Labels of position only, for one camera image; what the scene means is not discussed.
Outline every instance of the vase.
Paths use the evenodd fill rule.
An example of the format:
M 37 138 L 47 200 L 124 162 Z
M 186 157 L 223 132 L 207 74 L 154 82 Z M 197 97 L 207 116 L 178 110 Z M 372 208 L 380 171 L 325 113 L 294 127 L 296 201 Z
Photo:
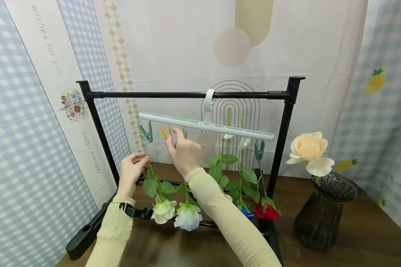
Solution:
M 312 183 L 315 191 L 296 216 L 293 230 L 308 248 L 327 251 L 336 242 L 344 202 L 356 199 L 360 189 L 333 172 L 324 177 L 312 176 Z

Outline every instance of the white plastic hanger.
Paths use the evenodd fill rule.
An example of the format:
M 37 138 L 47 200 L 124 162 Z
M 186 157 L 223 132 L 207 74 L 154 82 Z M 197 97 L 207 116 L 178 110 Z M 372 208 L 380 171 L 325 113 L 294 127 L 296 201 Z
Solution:
M 175 126 L 199 129 L 204 131 L 219 132 L 229 135 L 237 135 L 258 140 L 273 141 L 275 139 L 275 135 L 268 132 L 259 132 L 211 123 L 212 105 L 215 101 L 215 99 L 212 98 L 212 95 L 214 95 L 214 91 L 215 90 L 213 89 L 209 89 L 206 93 L 206 98 L 203 101 L 203 108 L 205 109 L 205 119 L 203 121 L 194 121 L 189 119 L 177 118 L 174 116 L 165 116 L 147 112 L 140 112 L 139 117 L 140 119 L 146 121 L 154 121 L 164 124 L 171 124 Z

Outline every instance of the arm sleeve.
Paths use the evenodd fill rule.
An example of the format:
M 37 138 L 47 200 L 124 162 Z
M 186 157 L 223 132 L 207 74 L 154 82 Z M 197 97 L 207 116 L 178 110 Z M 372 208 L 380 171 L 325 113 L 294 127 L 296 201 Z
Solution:
M 119 208 L 120 203 L 135 205 L 129 197 L 115 196 L 105 212 L 97 242 L 85 267 L 118 267 L 132 231 L 133 219 Z
M 228 199 L 203 168 L 195 169 L 186 182 L 205 213 L 214 220 L 244 267 L 281 266 L 260 231 Z

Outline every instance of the peach rose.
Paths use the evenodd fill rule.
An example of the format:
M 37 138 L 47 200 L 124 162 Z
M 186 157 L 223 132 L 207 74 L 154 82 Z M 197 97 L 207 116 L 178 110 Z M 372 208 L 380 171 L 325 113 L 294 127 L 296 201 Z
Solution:
M 306 169 L 310 174 L 325 176 L 332 171 L 335 164 L 331 158 L 322 158 L 327 146 L 328 141 L 322 138 L 321 132 L 302 134 L 291 142 L 291 154 L 287 163 L 306 162 Z

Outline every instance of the clothespin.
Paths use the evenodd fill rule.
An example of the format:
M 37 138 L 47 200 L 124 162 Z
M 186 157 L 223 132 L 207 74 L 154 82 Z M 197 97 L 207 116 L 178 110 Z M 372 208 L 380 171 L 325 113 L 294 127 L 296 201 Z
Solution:
M 148 131 L 144 130 L 144 128 L 142 127 L 142 125 L 139 125 L 138 127 L 139 127 L 141 133 L 142 133 L 142 134 L 144 135 L 144 137 L 147 139 L 147 141 L 148 141 L 149 143 L 152 143 L 152 142 L 153 142 L 153 132 L 152 132 L 152 130 L 151 130 L 151 122 L 150 122 L 150 121 L 148 122 Z
M 233 135 L 221 134 L 220 139 L 221 139 L 221 140 L 228 140 L 228 139 L 230 139 L 230 138 L 232 138 L 232 137 L 233 137 Z
M 168 139 L 168 135 L 166 135 L 166 133 L 162 130 L 162 128 L 159 128 L 159 132 L 160 132 L 160 134 L 162 135 L 162 137 L 163 137 L 165 140 Z M 168 124 L 168 133 L 169 133 L 169 135 L 172 135 L 170 124 Z
M 256 160 L 262 160 L 263 153 L 264 153 L 264 146 L 265 146 L 265 143 L 263 140 L 261 141 L 260 149 L 258 148 L 258 143 L 257 142 L 254 143 L 254 152 L 255 152 Z
M 183 119 L 186 119 L 186 107 L 184 107 L 184 109 L 183 109 Z M 187 139 L 187 128 L 186 127 L 183 127 L 183 135 L 184 135 L 184 138 Z
M 249 143 L 251 142 L 252 138 L 246 138 L 246 137 L 242 137 L 241 141 L 239 143 L 239 150 L 241 151 L 242 149 L 246 149 L 249 145 Z

